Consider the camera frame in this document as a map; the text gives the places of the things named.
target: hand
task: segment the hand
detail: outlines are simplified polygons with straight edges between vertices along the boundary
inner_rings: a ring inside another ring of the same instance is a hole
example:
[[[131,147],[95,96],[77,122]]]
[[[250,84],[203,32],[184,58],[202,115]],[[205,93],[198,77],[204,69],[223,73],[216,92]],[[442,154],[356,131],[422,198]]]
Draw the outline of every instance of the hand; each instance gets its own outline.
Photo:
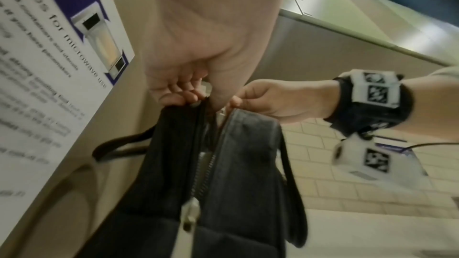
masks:
[[[268,115],[281,123],[293,123],[307,118],[327,118],[338,102],[337,81],[256,80],[231,99],[227,111],[240,108]]]
[[[156,0],[142,62],[147,85],[162,105],[204,98],[222,108],[247,82],[268,44],[282,0]]]

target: sleeve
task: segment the sleeve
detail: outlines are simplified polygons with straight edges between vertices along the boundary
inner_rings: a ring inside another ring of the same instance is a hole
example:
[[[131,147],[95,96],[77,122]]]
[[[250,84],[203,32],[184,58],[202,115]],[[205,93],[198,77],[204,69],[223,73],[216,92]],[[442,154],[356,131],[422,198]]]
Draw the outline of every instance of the sleeve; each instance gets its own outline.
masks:
[[[430,75],[444,75],[444,76],[450,76],[454,77],[459,81],[459,66],[458,67],[448,67],[448,68],[442,68],[439,69]]]

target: black wrist strap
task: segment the black wrist strap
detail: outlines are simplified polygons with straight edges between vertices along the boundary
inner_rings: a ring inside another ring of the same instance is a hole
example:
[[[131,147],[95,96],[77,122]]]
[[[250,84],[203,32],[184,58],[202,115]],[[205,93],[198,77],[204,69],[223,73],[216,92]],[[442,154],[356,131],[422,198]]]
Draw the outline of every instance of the black wrist strap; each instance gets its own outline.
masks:
[[[408,119],[413,110],[414,98],[403,84],[400,84],[400,104],[397,108],[353,103],[353,84],[350,77],[338,77],[340,100],[333,114],[324,119],[333,129],[349,137],[353,133],[366,134],[381,128],[394,127]]]

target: wrist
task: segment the wrist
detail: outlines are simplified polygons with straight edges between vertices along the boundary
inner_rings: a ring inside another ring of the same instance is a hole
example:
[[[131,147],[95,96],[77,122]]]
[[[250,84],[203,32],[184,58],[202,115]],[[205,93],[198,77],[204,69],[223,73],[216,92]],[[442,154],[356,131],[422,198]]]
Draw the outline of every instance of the wrist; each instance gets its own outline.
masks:
[[[335,111],[340,99],[339,82],[335,80],[320,81],[316,87],[316,118],[328,118]]]

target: zipper pull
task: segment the zipper pull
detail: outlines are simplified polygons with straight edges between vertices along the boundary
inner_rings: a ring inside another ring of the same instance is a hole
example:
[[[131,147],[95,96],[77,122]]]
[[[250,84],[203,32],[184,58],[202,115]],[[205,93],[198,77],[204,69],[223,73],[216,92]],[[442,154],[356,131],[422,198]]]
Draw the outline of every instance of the zipper pull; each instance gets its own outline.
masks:
[[[199,205],[199,200],[195,197],[192,197],[182,206],[180,226],[171,258],[191,258],[196,224],[200,215],[201,206]]]

